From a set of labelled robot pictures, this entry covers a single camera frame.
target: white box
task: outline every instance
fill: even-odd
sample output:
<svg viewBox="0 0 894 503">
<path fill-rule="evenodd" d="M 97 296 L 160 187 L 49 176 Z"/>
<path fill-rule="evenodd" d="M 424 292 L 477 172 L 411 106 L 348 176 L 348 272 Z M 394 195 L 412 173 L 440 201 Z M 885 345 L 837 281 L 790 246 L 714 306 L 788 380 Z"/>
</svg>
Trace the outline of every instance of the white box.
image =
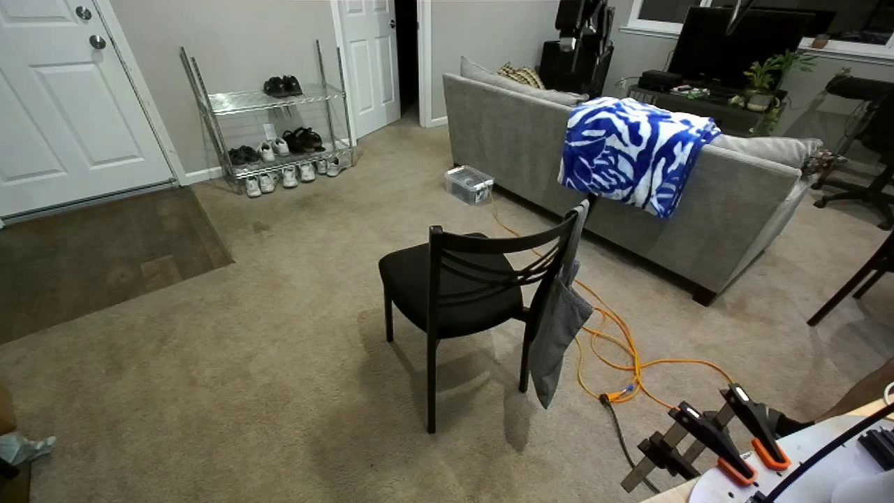
<svg viewBox="0 0 894 503">
<path fill-rule="evenodd" d="M 475 172 L 471 165 L 460 165 L 446 172 L 446 191 L 467 204 L 486 204 L 493 191 L 493 179 L 489 173 Z"/>
</svg>

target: shoe rack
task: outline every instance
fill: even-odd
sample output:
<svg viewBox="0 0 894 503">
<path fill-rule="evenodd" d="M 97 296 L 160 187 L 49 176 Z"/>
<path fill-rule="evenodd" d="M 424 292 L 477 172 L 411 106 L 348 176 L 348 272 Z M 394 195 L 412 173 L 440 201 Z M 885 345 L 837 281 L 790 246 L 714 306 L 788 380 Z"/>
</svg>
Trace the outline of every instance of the shoe rack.
<svg viewBox="0 0 894 503">
<path fill-rule="evenodd" d="M 338 88 L 326 81 L 315 42 L 322 81 L 295 85 L 294 75 L 282 75 L 294 93 L 273 95 L 269 93 L 273 80 L 249 93 L 206 93 L 197 59 L 186 47 L 178 50 L 213 152 L 238 194 L 257 198 L 276 187 L 294 191 L 322 176 L 336 179 L 355 165 L 341 53 L 336 56 Z"/>
</svg>

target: white door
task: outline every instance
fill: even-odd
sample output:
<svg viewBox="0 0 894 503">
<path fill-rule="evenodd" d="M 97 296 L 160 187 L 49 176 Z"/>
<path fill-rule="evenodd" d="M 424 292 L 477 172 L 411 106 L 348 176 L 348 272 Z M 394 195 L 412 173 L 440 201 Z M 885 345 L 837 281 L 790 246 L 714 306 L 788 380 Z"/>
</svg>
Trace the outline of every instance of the white door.
<svg viewBox="0 0 894 503">
<path fill-rule="evenodd" d="M 398 119 L 394 0 L 338 0 L 355 134 Z"/>
<path fill-rule="evenodd" d="M 0 0 L 0 218 L 164 179 L 91 0 Z"/>
</svg>

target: area rug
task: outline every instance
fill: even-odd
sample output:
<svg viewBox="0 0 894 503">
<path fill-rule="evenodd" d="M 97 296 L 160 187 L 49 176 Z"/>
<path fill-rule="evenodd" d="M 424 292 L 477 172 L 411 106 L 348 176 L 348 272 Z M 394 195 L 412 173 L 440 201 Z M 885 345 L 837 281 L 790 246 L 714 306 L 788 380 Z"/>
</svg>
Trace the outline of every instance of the area rug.
<svg viewBox="0 0 894 503">
<path fill-rule="evenodd" d="M 225 264 L 183 187 L 0 229 L 0 345 Z"/>
</svg>

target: door knob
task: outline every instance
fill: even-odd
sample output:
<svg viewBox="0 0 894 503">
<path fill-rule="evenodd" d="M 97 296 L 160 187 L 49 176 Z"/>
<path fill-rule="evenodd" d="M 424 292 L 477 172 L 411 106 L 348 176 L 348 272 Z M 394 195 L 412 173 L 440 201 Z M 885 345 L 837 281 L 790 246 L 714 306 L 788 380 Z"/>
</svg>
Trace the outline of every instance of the door knob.
<svg viewBox="0 0 894 503">
<path fill-rule="evenodd" d="M 76 17 L 80 17 L 83 24 L 91 21 L 91 12 L 86 5 L 76 5 Z"/>
<path fill-rule="evenodd" d="M 102 38 L 90 38 L 90 45 L 91 45 L 94 50 L 102 50 L 102 47 L 105 47 L 105 40 L 102 40 Z"/>
</svg>

